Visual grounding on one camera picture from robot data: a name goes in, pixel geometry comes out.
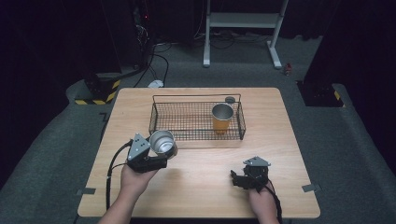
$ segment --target gray carpet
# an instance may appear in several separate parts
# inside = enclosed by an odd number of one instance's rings
[[[203,47],[158,46],[156,53],[169,62],[165,88],[279,88],[307,172],[312,183],[321,187],[316,192],[320,217],[294,219],[292,223],[396,223],[396,178],[375,148],[344,86],[334,84],[346,105],[340,108],[307,107],[299,93],[296,80],[304,78],[320,39],[278,40],[281,62],[292,65],[290,76],[274,69],[264,38],[259,40],[212,48],[210,68],[202,67]],[[230,42],[212,44],[223,48]],[[165,68],[165,61],[155,57],[155,76],[163,79]],[[120,88],[133,87],[139,78],[123,79]],[[146,88],[152,80],[154,75],[148,71],[137,87]],[[112,104],[75,105],[81,85],[82,81],[68,89],[70,105],[37,137],[2,188],[0,223],[97,222],[97,217],[76,219],[81,198],[78,191],[88,180]]]

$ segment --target cup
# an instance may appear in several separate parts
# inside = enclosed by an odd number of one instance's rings
[[[151,150],[157,155],[165,155],[169,160],[177,154],[175,138],[171,132],[159,130],[151,135],[148,140]]]
[[[233,108],[225,103],[217,104],[212,108],[212,115],[215,133],[226,133],[233,117]]]

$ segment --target orange cup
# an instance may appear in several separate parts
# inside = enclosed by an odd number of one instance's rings
[[[220,103],[213,106],[212,115],[215,133],[226,133],[233,117],[233,108],[228,104]]]

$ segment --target wire basket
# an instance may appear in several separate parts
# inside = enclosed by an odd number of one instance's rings
[[[152,135],[158,130],[168,130],[177,141],[243,140],[246,124],[240,99],[240,94],[153,95],[148,131]],[[219,103],[233,108],[225,133],[215,133],[213,129],[212,107]]]

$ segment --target white shelf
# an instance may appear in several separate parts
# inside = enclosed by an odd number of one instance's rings
[[[273,59],[274,68],[282,68],[282,63],[277,56],[275,44],[279,30],[285,16],[289,0],[283,0],[279,13],[237,13],[237,12],[211,12],[210,0],[207,0],[206,29],[204,48],[204,67],[210,66],[210,28],[211,27],[246,27],[246,28],[270,28],[274,34],[267,41],[268,50]]]
[[[216,13],[210,14],[211,27],[275,28],[278,13]]]

